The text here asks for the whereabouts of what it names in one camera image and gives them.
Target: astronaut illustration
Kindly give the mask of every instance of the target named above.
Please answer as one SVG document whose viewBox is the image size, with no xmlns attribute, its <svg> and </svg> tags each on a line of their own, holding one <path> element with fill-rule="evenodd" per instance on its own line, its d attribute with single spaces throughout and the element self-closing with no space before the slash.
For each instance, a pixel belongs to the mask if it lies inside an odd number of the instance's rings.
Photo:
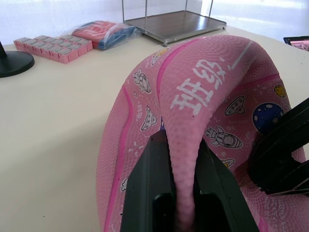
<svg viewBox="0 0 309 232">
<path fill-rule="evenodd" d="M 211 141 L 212 145 L 221 145 L 227 148 L 239 148 L 242 146 L 241 141 L 236 136 L 225 133 L 223 129 L 218 126 L 216 126 L 216 129 L 218 132 L 215 132 L 215 130 L 211 127 L 205 131 L 205 135 L 208 138 L 214 139 L 214 141 Z"/>
<path fill-rule="evenodd" d="M 134 82 L 140 87 L 141 92 L 151 93 L 151 87 L 146 75 L 142 72 L 141 68 L 133 74 Z"/>
</svg>

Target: table surface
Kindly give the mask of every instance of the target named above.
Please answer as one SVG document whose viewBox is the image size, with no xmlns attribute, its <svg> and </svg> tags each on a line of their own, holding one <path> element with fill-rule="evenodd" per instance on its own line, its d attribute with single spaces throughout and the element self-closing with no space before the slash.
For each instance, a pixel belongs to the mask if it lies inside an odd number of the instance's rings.
<svg viewBox="0 0 309 232">
<path fill-rule="evenodd" d="M 309 97 L 308 52 L 233 27 L 207 35 L 216 34 L 258 42 L 292 107 Z M 34 56 L 33 68 L 0 79 L 1 232 L 100 231 L 95 181 L 104 124 L 126 77 L 160 49 L 140 37 L 67 65 Z"/>
</svg>

